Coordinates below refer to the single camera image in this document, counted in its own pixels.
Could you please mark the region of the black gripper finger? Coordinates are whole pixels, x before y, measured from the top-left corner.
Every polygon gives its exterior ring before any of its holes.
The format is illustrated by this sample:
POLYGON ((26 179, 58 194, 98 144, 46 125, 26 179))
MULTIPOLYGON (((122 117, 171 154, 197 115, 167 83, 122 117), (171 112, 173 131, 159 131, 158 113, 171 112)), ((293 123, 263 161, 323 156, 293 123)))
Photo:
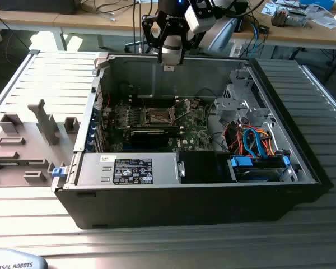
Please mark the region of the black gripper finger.
POLYGON ((162 47, 170 30, 169 20, 166 19, 166 15, 143 16, 142 28, 148 45, 158 49, 158 62, 162 63, 162 47), (160 28, 158 37, 154 37, 151 31, 154 23, 158 24, 160 28))
POLYGON ((200 42, 205 36, 205 31, 197 34, 193 34, 191 39, 188 39, 188 32, 181 34, 181 56, 180 56, 180 64, 183 64, 184 56, 186 51, 190 51, 192 49, 197 49, 199 47, 200 42))

